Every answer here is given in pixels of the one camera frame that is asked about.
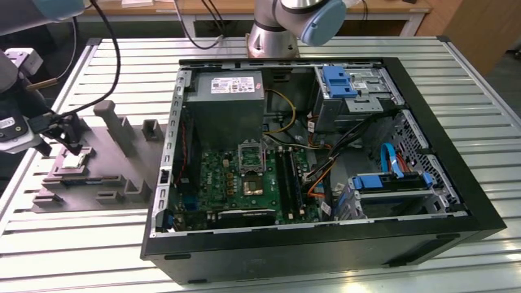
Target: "green circuit board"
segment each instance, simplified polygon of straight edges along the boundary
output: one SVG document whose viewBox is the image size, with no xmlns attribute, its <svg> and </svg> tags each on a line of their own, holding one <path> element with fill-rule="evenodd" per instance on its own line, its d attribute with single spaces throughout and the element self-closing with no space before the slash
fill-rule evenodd
<svg viewBox="0 0 521 293">
<path fill-rule="evenodd" d="M 265 172 L 261 175 L 239 174 L 237 151 L 205 152 L 202 154 L 197 210 L 213 212 L 233 209 L 271 209 L 277 213 L 275 224 L 317 222 L 317 205 L 315 203 L 309 204 L 309 200 L 301 210 L 293 213 L 291 219 L 283 215 L 277 179 L 277 152 L 275 150 L 265 151 Z M 309 172 L 306 153 L 303 150 L 291 150 L 291 155 L 298 175 L 302 175 Z M 305 192 L 298 196 L 303 200 Z"/>
</svg>

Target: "black cable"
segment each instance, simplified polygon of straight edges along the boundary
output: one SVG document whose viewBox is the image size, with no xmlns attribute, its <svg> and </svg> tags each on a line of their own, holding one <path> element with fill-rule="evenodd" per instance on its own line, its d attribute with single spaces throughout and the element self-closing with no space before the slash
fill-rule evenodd
<svg viewBox="0 0 521 293">
<path fill-rule="evenodd" d="M 178 11 L 177 0 L 173 0 L 173 6 L 174 6 L 174 8 L 175 8 L 175 14 L 177 14 L 178 22 L 181 23 L 182 32 L 185 33 L 185 36 L 186 36 L 187 40 L 190 41 L 191 45 L 195 46 L 195 47 L 197 47 L 198 49 L 201 49 L 201 50 L 207 50 L 207 49 L 211 49 L 213 47 L 215 47 L 215 45 L 218 44 L 218 42 L 221 41 L 221 38 L 222 38 L 223 36 L 219 35 L 218 38 L 215 39 L 214 43 L 213 43 L 210 46 L 206 46 L 206 47 L 199 46 L 199 45 L 193 41 L 193 38 L 191 38 L 191 36 L 190 36 L 189 33 L 187 33 L 186 26 L 185 26 L 185 22 L 183 22 L 183 20 L 182 20 L 182 15 L 181 15 L 181 12 Z"/>
<path fill-rule="evenodd" d="M 85 10 L 86 9 L 90 9 L 91 8 L 91 3 L 85 7 Z"/>
<path fill-rule="evenodd" d="M 398 113 L 398 109 L 391 109 L 382 113 L 373 114 L 366 119 L 363 119 L 362 122 L 359 122 L 353 128 L 349 129 L 347 132 L 343 133 L 342 137 L 333 145 L 327 156 L 331 156 L 337 152 L 341 146 L 345 146 L 353 141 L 355 141 L 374 121 L 377 121 L 381 118 L 394 116 L 397 113 Z"/>
<path fill-rule="evenodd" d="M 209 1 L 210 5 L 211 5 L 211 7 L 213 7 L 213 9 L 214 9 L 214 12 L 217 13 L 218 19 L 219 19 L 219 21 L 221 21 L 222 35 L 223 35 L 223 36 L 227 36 L 227 35 L 226 35 L 226 24 L 225 24 L 225 20 L 222 19 L 221 13 L 218 12 L 218 9 L 217 9 L 217 7 L 215 7 L 214 4 L 213 4 L 213 1 L 211 1 L 211 0 L 207 0 L 207 1 Z"/>
<path fill-rule="evenodd" d="M 343 133 L 342 137 L 338 139 L 327 153 L 327 161 L 325 161 L 319 167 L 317 167 L 309 174 L 307 177 L 311 177 L 319 171 L 325 170 L 330 164 L 334 163 L 335 158 L 339 156 L 345 147 L 349 146 L 349 143 L 354 142 L 367 130 L 370 124 L 381 118 L 391 117 L 398 113 L 398 109 L 387 110 L 382 113 L 370 115 L 362 122 L 359 122 L 347 132 Z"/>
<path fill-rule="evenodd" d="M 369 19 L 369 7 L 367 7 L 367 3 L 365 2 L 365 0 L 361 0 L 361 2 L 363 3 L 363 14 L 362 14 L 362 17 L 361 17 L 361 22 L 359 22 L 359 30 L 362 28 L 362 24 L 366 22 L 366 20 Z"/>
<path fill-rule="evenodd" d="M 201 2 L 202 2 L 202 5 L 205 6 L 207 12 L 211 15 L 213 22 L 214 22 L 214 24 L 217 26 L 218 31 L 221 32 L 221 35 L 225 35 L 223 21 L 221 20 L 221 23 L 218 23 L 217 17 L 214 16 L 213 11 L 211 11 L 210 7 L 207 6 L 205 0 L 201 0 Z"/>
<path fill-rule="evenodd" d="M 70 70 L 72 63 L 73 63 L 74 57 L 76 57 L 76 49 L 77 49 L 77 46 L 78 46 L 78 34 L 80 34 L 78 28 L 80 28 L 78 20 L 77 20 L 76 17 L 73 17 L 72 18 L 72 33 L 73 33 L 73 36 L 74 36 L 74 44 L 73 44 L 74 47 L 72 49 L 72 56 L 70 56 L 70 60 L 68 62 L 68 65 L 65 67 L 65 70 L 56 77 L 56 79 L 61 79 L 65 76 L 66 72 Z"/>
<path fill-rule="evenodd" d="M 101 98 L 95 99 L 94 101 L 89 102 L 87 104 L 82 105 L 77 109 L 68 111 L 57 116 L 57 118 L 64 118 L 69 116 L 70 114 L 74 114 L 82 110 L 85 110 L 87 107 L 95 105 L 98 102 L 106 99 L 107 96 L 114 92 L 117 83 L 119 81 L 119 73 L 121 73 L 121 53 L 119 53 L 119 45 L 117 43 L 114 30 L 111 29 L 110 23 L 107 22 L 106 16 L 103 11 L 101 10 L 99 6 L 97 5 L 94 0 L 90 0 L 90 4 L 94 7 L 97 14 L 99 14 L 101 20 L 103 21 L 107 33 L 110 35 L 111 43 L 114 44 L 114 50 L 115 50 L 115 75 L 114 75 L 114 81 L 111 82 L 111 87 L 107 90 L 107 92 L 101 96 Z"/>
</svg>

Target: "power supply label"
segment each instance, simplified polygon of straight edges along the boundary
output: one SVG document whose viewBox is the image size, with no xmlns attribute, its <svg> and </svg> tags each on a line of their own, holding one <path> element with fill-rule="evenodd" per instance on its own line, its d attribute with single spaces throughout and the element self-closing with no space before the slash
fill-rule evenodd
<svg viewBox="0 0 521 293">
<path fill-rule="evenodd" d="M 211 93 L 254 93 L 253 77 L 211 79 Z"/>
</svg>

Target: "table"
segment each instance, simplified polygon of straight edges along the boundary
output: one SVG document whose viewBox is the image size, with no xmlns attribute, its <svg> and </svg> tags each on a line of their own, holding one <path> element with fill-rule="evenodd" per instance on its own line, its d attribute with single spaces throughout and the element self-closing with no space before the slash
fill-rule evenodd
<svg viewBox="0 0 521 293">
<path fill-rule="evenodd" d="M 210 38 L 198 42 L 209 44 Z M 115 113 L 131 124 L 166 121 L 179 59 L 245 57 L 242 38 L 207 51 L 185 39 L 119 40 L 122 75 Z M 82 51 L 53 109 L 95 99 L 114 72 L 109 40 Z M 459 245 L 418 266 L 274 278 L 246 283 L 190 285 L 218 292 L 461 292 L 521 288 L 521 120 L 450 43 L 434 37 L 335 38 L 301 44 L 302 57 L 398 57 L 507 229 Z M 91 108 L 80 116 L 101 121 Z M 56 155 L 60 148 L 53 146 Z M 138 258 L 146 210 L 33 214 L 29 209 L 52 159 L 29 150 L 0 199 L 0 292 L 165 292 L 181 290 Z"/>
<path fill-rule="evenodd" d="M 254 0 L 214 0 L 214 5 L 223 20 L 253 20 Z M 415 34 L 425 14 L 431 10 L 426 0 L 417 0 L 415 4 L 401 0 L 366 0 L 367 20 L 405 20 L 401 36 L 411 37 Z M 171 21 L 175 20 L 174 8 L 170 2 L 157 2 L 153 6 L 121 8 L 119 1 L 101 2 L 99 7 L 110 21 Z M 189 35 L 195 36 L 195 21 L 213 20 L 201 1 L 178 0 Z M 361 20 L 363 14 L 362 3 L 347 9 L 345 20 Z M 99 21 L 93 9 L 78 16 L 78 21 Z"/>
</svg>

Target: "yellow wire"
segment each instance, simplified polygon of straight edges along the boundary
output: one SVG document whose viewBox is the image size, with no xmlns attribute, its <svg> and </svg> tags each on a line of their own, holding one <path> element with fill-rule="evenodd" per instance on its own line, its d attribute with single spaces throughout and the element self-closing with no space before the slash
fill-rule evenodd
<svg viewBox="0 0 521 293">
<path fill-rule="evenodd" d="M 282 132 L 285 131 L 289 127 L 291 127 L 293 123 L 294 123 L 294 120 L 295 120 L 295 107 L 291 103 L 291 101 L 287 99 L 287 97 L 285 95 L 282 95 L 281 92 L 275 91 L 275 90 L 271 90 L 271 89 L 265 89 L 266 92 L 273 92 L 275 93 L 282 99 L 285 99 L 285 101 L 287 102 L 290 108 L 291 108 L 291 112 L 293 112 L 293 116 L 291 116 L 291 121 L 289 121 L 287 125 L 285 125 L 282 128 L 277 129 L 277 130 L 271 130 L 271 131 L 265 131 L 263 133 L 265 134 L 270 134 L 270 133 L 278 133 L 278 132 Z"/>
</svg>

